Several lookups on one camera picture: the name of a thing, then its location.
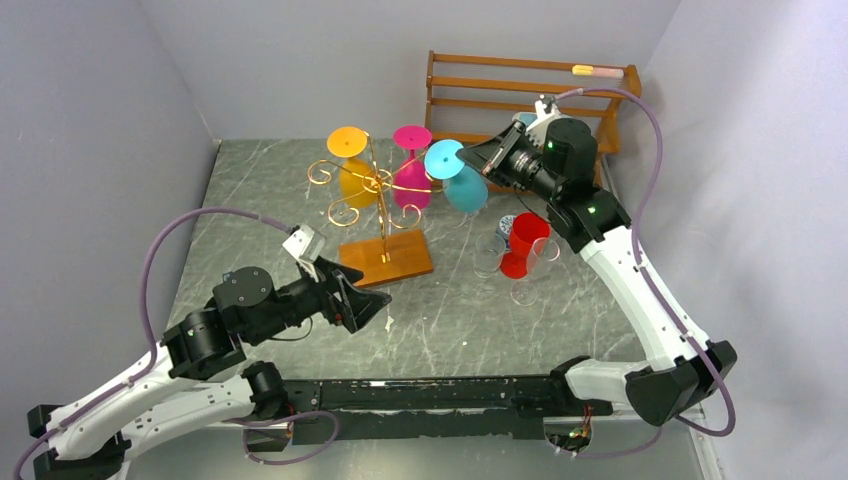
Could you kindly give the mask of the light blue wine glass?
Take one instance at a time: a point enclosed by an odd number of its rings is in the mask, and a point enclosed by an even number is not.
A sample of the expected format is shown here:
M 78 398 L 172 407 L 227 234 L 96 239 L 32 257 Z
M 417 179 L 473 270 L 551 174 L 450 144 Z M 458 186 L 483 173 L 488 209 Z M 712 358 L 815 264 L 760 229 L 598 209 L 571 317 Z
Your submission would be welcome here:
M 424 156 L 426 173 L 442 183 L 448 202 L 458 211 L 474 213 L 488 200 L 488 188 L 482 176 L 458 155 L 463 144 L 445 139 L 433 143 Z

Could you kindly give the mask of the gold wire wine glass rack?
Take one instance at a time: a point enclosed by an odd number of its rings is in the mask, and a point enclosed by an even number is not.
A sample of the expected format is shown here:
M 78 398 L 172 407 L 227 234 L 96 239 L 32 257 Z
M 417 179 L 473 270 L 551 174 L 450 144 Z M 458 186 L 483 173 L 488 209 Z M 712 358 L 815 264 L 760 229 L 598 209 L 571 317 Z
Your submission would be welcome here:
M 325 210 L 325 216 L 332 225 L 349 229 L 360 222 L 364 209 L 375 209 L 379 235 L 341 244 L 338 247 L 339 262 L 364 273 L 364 279 L 357 283 L 359 287 L 387 285 L 431 274 L 434 272 L 433 260 L 425 234 L 419 228 L 423 212 L 417 207 L 406 206 L 400 207 L 398 219 L 393 216 L 389 200 L 393 193 L 393 177 L 397 169 L 392 171 L 380 166 L 374 140 L 367 131 L 365 132 L 369 136 L 368 146 L 359 158 L 370 164 L 375 171 L 371 182 L 376 188 L 377 198 L 372 205 L 352 208 L 343 200 L 338 179 L 344 160 L 332 155 L 328 149 L 332 157 L 315 161 L 307 170 L 310 184 L 335 184 L 338 187 L 339 197 Z

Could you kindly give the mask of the red wine glass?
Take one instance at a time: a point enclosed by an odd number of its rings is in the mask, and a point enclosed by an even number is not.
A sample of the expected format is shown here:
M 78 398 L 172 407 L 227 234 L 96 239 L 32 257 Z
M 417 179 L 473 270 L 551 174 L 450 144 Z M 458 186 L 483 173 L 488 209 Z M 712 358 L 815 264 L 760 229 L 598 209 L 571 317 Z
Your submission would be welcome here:
M 512 218 L 506 240 L 508 251 L 500 264 L 500 271 L 509 279 L 518 280 L 527 274 L 529 253 L 537 240 L 550 237 L 549 224 L 540 216 L 525 212 Z

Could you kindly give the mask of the clear wine glass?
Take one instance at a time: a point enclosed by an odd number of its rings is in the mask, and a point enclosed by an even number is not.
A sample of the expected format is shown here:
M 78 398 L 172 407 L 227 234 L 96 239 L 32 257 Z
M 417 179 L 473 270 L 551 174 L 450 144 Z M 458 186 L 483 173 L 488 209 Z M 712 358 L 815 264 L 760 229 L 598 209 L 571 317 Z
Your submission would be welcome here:
M 487 232 L 477 237 L 473 251 L 473 271 L 479 278 L 490 278 L 500 268 L 506 252 L 506 241 L 499 234 Z
M 526 275 L 516 281 L 510 289 L 512 301 L 519 306 L 531 306 L 540 297 L 541 280 L 550 272 L 561 256 L 557 240 L 536 239 L 526 257 Z

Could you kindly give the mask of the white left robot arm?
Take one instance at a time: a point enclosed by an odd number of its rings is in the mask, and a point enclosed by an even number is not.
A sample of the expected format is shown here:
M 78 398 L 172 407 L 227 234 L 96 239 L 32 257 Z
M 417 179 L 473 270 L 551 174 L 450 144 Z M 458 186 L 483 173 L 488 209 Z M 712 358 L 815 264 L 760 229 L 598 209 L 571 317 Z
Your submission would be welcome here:
M 279 369 L 246 348 L 314 316 L 361 330 L 391 302 L 358 286 L 362 273 L 324 258 L 276 287 L 264 269 L 227 273 L 207 304 L 166 330 L 154 348 L 106 384 L 28 415 L 38 479 L 114 479 L 156 443 L 218 422 L 260 423 L 296 413 Z

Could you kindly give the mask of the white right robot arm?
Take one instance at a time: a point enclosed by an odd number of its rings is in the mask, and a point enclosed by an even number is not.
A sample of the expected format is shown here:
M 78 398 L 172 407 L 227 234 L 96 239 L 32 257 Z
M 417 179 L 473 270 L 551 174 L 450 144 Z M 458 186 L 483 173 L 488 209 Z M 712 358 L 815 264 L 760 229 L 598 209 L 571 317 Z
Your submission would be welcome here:
M 515 121 L 457 156 L 492 183 L 545 201 L 550 226 L 607 286 L 645 353 L 639 363 L 568 361 L 549 389 L 553 408 L 571 415 L 587 400 L 619 403 L 662 426 L 719 390 L 738 356 L 728 341 L 711 340 L 663 287 L 634 222 L 594 183 L 597 152 L 584 122 L 560 118 L 541 140 Z

